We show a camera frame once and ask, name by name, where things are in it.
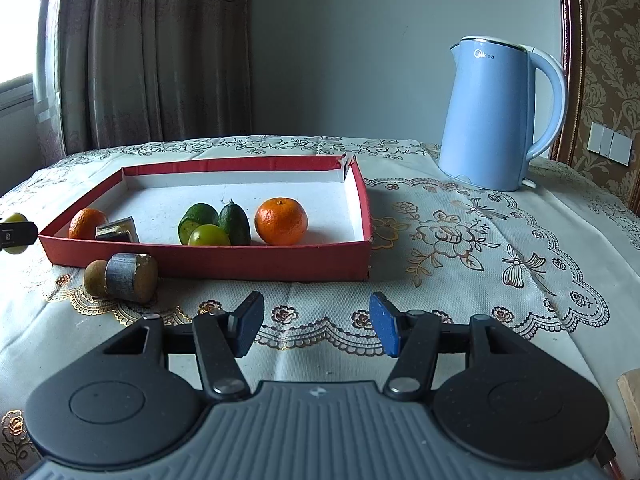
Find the black circular cover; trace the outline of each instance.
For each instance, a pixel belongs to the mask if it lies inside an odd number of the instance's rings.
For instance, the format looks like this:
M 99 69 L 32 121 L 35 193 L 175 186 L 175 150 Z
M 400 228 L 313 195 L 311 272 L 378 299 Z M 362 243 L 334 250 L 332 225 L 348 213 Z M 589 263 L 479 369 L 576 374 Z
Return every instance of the black circular cover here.
M 140 356 L 73 363 L 27 402 L 28 431 L 53 459 L 87 468 L 146 462 L 180 440 L 201 406 L 184 379 Z
M 433 413 L 463 448 L 530 470 L 590 457 L 609 421 L 595 386 L 530 354 L 494 355 L 449 378 L 434 396 Z

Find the green lime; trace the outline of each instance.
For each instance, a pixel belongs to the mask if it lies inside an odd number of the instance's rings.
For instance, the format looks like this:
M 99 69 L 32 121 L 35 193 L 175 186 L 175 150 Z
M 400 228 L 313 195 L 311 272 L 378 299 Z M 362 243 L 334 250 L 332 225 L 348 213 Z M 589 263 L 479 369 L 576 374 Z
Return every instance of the green lime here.
M 20 213 L 14 213 L 9 215 L 7 218 L 2 219 L 2 223 L 5 224 L 7 222 L 27 222 L 27 217 L 25 215 L 21 215 Z M 21 245 L 18 247 L 7 247 L 4 250 L 9 254 L 20 254 L 26 250 L 26 245 Z
M 233 201 L 220 211 L 218 225 L 229 235 L 231 245 L 251 245 L 251 229 L 249 219 L 244 210 Z
M 198 203 L 188 208 L 178 224 L 178 238 L 180 238 L 180 243 L 187 245 L 193 230 L 205 224 L 218 224 L 218 212 L 212 206 Z
M 229 236 L 217 225 L 196 227 L 189 237 L 189 245 L 231 245 Z

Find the kettle lid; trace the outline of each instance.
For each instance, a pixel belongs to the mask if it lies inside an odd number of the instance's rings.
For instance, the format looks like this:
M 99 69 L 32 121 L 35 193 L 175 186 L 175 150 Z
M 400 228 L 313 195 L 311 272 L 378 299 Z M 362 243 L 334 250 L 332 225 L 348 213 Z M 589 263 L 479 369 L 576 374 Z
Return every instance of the kettle lid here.
M 530 47 L 527 48 L 524 45 L 520 45 L 520 44 L 517 44 L 517 43 L 511 43 L 511 41 L 501 40 L 500 38 L 492 38 L 491 36 L 465 36 L 464 38 L 460 39 L 460 41 L 467 41 L 467 40 L 482 41 L 484 43 L 496 43 L 496 44 L 499 44 L 499 45 L 509 46 L 511 48 L 516 48 L 517 50 L 521 50 L 523 52 L 527 52 L 528 50 L 530 50 Z

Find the window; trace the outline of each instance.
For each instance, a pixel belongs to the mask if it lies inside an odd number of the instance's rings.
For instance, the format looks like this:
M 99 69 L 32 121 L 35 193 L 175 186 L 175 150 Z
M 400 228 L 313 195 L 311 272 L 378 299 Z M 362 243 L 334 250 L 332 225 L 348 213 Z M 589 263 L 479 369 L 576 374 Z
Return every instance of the window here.
M 31 73 L 40 0 L 0 0 L 0 84 Z

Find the kettle spout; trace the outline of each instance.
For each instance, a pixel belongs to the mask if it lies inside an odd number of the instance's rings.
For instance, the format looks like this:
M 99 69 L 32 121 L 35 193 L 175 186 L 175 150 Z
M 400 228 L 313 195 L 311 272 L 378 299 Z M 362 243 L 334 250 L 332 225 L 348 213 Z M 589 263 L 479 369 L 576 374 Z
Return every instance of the kettle spout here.
M 456 66 L 458 66 L 458 56 L 460 55 L 460 44 L 456 44 L 452 46 L 451 53 L 453 54 L 453 60 L 456 62 Z

